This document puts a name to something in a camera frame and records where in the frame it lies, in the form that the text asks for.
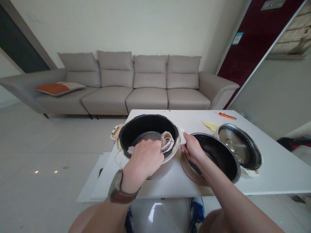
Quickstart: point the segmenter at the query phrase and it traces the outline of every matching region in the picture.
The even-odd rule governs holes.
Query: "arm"
[[[164,155],[160,151],[161,141],[142,141],[135,146],[130,161],[123,169],[122,191],[132,194],[161,166]],[[123,232],[129,204],[112,203],[107,198],[99,207],[82,232]]]
[[[0,85],[36,112],[45,113],[35,99],[43,93],[36,91],[34,88],[44,84],[65,81],[65,77],[66,70],[57,69],[1,78]]]
[[[199,91],[210,101],[209,109],[222,110],[239,85],[219,76],[199,72]]]
[[[182,146],[182,151],[188,154],[191,161],[203,173],[234,231],[283,232],[205,155],[195,137],[187,133],[184,133],[184,137],[187,140],[187,147]]]

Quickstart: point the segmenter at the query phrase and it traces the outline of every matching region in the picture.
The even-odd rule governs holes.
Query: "blue shoe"
[[[126,233],[134,233],[133,230],[133,216],[132,216],[132,209],[129,207],[129,210],[127,211],[124,227],[126,229]]]
[[[204,220],[204,204],[202,197],[192,197],[190,199],[190,229],[189,233],[198,233],[199,227]]]

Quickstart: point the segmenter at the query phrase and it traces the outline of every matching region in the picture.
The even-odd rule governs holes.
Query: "sofa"
[[[65,68],[10,76],[0,85],[38,113],[128,115],[132,109],[221,110],[239,87],[199,72],[200,56],[132,56],[131,52],[64,53]],[[76,82],[85,88],[62,96],[35,90]]]

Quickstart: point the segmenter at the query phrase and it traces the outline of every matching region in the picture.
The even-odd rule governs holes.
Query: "white baseboard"
[[[18,102],[20,102],[19,99],[12,99],[12,100],[0,103],[0,109],[8,107],[8,106],[13,105],[13,104],[16,104]]]

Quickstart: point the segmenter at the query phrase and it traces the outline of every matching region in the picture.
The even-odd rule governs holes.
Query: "hand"
[[[204,151],[202,150],[198,140],[184,132],[184,137],[187,141],[187,147],[181,145],[181,151],[188,155],[188,158],[197,166],[200,166],[200,163],[203,159],[208,158]]]
[[[135,146],[130,161],[123,168],[122,191],[132,194],[139,190],[144,181],[155,173],[164,161],[162,142],[141,141]]]

